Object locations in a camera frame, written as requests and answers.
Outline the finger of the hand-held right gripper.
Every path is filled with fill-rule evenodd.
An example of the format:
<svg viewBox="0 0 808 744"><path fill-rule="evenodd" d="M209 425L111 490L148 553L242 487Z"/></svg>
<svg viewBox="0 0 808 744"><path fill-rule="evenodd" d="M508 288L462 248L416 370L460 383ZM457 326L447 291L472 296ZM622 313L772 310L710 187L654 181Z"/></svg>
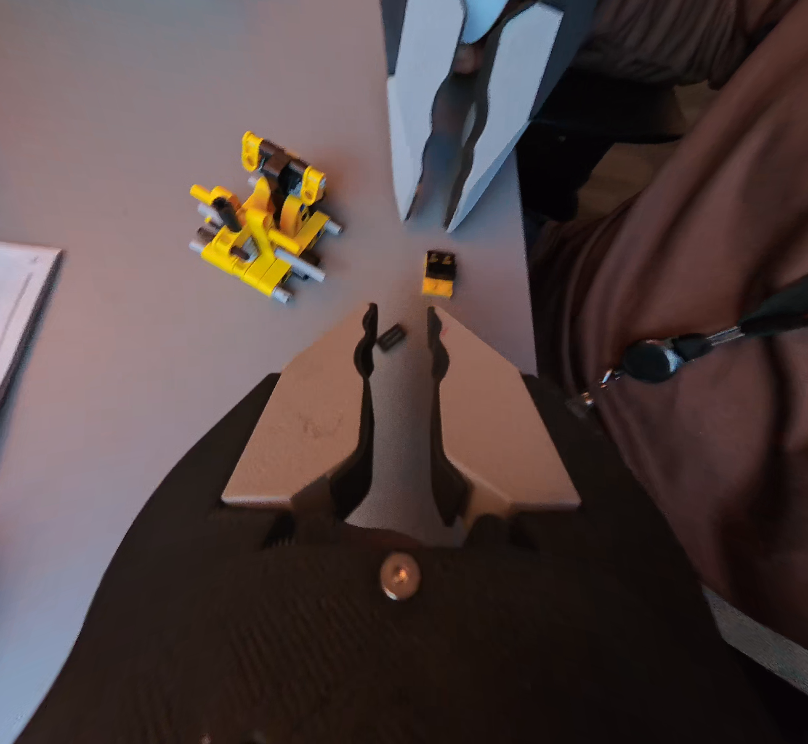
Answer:
<svg viewBox="0 0 808 744"><path fill-rule="evenodd" d="M406 222L423 177L436 96L465 25L463 0L406 0L395 70L387 81L393 193Z"/></svg>
<svg viewBox="0 0 808 744"><path fill-rule="evenodd" d="M457 230L478 204L527 129L562 20L560 9L526 2L490 33L449 197L447 232Z"/></svg>

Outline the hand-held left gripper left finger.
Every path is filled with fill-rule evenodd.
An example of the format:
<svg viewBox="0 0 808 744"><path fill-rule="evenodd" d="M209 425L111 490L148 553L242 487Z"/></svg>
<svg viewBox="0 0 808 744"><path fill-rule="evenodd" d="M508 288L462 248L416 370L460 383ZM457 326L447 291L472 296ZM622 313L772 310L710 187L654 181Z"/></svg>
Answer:
<svg viewBox="0 0 808 744"><path fill-rule="evenodd" d="M347 518L372 483L378 308L358 307L280 373L221 494L229 507Z"/></svg>

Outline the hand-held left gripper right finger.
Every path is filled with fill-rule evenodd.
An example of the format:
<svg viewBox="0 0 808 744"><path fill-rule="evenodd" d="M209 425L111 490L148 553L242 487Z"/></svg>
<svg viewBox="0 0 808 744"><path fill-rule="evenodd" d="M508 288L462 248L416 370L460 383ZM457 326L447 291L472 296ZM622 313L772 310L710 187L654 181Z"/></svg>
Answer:
<svg viewBox="0 0 808 744"><path fill-rule="evenodd" d="M446 527L576 510L581 498L522 372L429 307L431 491Z"/></svg>

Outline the yellow black lego brick assembly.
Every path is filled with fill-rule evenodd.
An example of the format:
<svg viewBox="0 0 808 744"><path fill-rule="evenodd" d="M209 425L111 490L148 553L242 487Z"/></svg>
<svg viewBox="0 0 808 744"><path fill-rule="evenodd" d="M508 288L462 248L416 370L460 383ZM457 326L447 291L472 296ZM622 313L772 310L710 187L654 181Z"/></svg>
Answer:
<svg viewBox="0 0 808 744"><path fill-rule="evenodd" d="M457 280L457 257L439 249L426 252L423 265L422 294L451 299Z"/></svg>

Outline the yellow lego vehicle model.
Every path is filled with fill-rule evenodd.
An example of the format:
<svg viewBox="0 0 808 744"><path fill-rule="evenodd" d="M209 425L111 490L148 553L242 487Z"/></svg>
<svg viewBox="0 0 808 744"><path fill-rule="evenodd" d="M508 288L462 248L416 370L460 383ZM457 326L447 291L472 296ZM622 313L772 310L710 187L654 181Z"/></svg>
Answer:
<svg viewBox="0 0 808 744"><path fill-rule="evenodd" d="M189 245L207 264L281 304L293 296L291 277L322 283L316 252L324 235L343 227L318 208L327 176L300 156L255 132L242 135L242 167L250 192L244 199L222 186L189 190L203 219Z"/></svg>

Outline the lego instruction booklet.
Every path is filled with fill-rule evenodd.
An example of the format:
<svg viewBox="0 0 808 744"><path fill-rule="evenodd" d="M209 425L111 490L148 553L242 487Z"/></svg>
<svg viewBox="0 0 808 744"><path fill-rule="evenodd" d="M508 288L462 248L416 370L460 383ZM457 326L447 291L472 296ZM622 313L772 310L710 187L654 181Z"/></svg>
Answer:
<svg viewBox="0 0 808 744"><path fill-rule="evenodd" d="M58 248L1 243L2 403L53 289L62 257Z"/></svg>

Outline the black office chair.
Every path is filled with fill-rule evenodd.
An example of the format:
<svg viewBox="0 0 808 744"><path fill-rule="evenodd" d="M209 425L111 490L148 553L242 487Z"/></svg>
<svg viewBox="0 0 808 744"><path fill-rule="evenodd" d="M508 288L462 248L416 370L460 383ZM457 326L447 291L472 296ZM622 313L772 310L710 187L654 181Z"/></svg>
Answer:
<svg viewBox="0 0 808 744"><path fill-rule="evenodd" d="M516 145L525 216L574 219L579 191L615 144L672 143L685 128L672 85L566 72Z"/></svg>

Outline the black badge reel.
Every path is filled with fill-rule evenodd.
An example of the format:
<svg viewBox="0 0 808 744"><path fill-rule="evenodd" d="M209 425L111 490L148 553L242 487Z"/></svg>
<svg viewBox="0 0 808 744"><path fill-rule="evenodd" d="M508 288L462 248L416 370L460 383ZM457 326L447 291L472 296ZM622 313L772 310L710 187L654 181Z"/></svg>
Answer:
<svg viewBox="0 0 808 744"><path fill-rule="evenodd" d="M600 387L621 376L643 384L662 384L685 365L709 354L713 339L712 335L691 333L636 341L623 352L617 366L603 375Z"/></svg>

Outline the person's brown shirt torso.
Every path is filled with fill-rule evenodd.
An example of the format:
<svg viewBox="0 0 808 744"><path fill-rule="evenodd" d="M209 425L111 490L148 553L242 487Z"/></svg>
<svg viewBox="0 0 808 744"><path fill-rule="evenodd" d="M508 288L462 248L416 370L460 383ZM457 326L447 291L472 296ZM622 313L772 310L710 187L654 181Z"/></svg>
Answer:
<svg viewBox="0 0 808 744"><path fill-rule="evenodd" d="M798 0L641 193L549 224L533 251L540 367L567 395L634 342L737 325L806 278L807 1ZM806 647L806 328L743 339L664 384L595 395L702 582Z"/></svg>

